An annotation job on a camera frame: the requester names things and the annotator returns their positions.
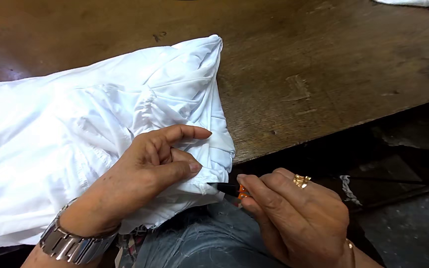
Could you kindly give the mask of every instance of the gold ring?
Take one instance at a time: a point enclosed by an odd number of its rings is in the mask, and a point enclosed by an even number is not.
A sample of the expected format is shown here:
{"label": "gold ring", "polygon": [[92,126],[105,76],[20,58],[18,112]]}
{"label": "gold ring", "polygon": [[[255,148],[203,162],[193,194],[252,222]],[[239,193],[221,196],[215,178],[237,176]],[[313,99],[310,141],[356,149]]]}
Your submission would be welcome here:
{"label": "gold ring", "polygon": [[292,181],[295,183],[295,185],[304,189],[304,188],[306,188],[307,182],[310,181],[310,179],[311,178],[308,176],[301,176],[301,175],[295,174],[295,177]]}

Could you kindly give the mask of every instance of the fingernail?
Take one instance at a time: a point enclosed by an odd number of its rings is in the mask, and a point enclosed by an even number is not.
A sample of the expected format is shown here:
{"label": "fingernail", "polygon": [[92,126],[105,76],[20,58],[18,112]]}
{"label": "fingernail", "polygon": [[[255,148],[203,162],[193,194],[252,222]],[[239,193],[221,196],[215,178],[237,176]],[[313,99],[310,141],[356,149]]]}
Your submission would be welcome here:
{"label": "fingernail", "polygon": [[201,170],[201,165],[198,163],[190,163],[190,172],[196,173]]}
{"label": "fingernail", "polygon": [[244,177],[246,177],[247,175],[246,174],[238,174],[238,176],[236,177],[236,180],[239,182],[239,183],[241,183],[241,181],[240,180],[242,180]]}

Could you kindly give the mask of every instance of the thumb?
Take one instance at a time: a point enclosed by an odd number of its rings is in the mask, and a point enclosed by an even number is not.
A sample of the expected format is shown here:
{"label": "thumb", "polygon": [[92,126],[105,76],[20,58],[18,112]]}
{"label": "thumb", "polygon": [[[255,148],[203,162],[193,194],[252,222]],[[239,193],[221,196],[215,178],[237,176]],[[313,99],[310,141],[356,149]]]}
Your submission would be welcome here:
{"label": "thumb", "polygon": [[289,265],[289,253],[282,236],[261,206],[253,198],[243,198],[241,204],[244,209],[254,215],[255,220],[259,224],[261,237],[267,250],[269,250],[274,258]]}
{"label": "thumb", "polygon": [[155,177],[161,190],[168,188],[174,183],[193,178],[201,170],[198,162],[174,161],[153,168]]}

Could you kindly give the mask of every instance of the watch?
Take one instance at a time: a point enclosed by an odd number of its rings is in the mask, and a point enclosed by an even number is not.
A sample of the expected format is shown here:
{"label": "watch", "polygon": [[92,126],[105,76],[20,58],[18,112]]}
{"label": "watch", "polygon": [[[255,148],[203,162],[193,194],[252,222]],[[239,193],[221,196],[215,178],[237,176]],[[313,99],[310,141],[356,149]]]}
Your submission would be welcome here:
{"label": "watch", "polygon": [[115,239],[120,225],[115,231],[92,237],[82,237],[64,230],[59,223],[61,214],[77,198],[65,205],[56,218],[49,224],[39,240],[42,251],[56,260],[65,260],[74,264],[85,264],[102,255]]}

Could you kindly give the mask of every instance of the hand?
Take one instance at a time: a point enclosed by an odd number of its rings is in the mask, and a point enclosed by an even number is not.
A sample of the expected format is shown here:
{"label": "hand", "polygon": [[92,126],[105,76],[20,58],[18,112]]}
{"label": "hand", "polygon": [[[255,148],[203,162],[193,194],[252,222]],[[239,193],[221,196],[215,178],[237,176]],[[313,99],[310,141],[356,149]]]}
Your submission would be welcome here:
{"label": "hand", "polygon": [[172,148],[182,139],[206,139],[211,132],[172,125],[140,134],[122,157],[61,215],[61,226],[80,236],[114,229],[128,214],[176,182],[193,178],[201,164]]}
{"label": "hand", "polygon": [[291,267],[349,267],[347,207],[334,191],[313,182],[302,189],[294,176],[284,168],[238,176],[252,196],[242,205],[254,214],[267,249]]}

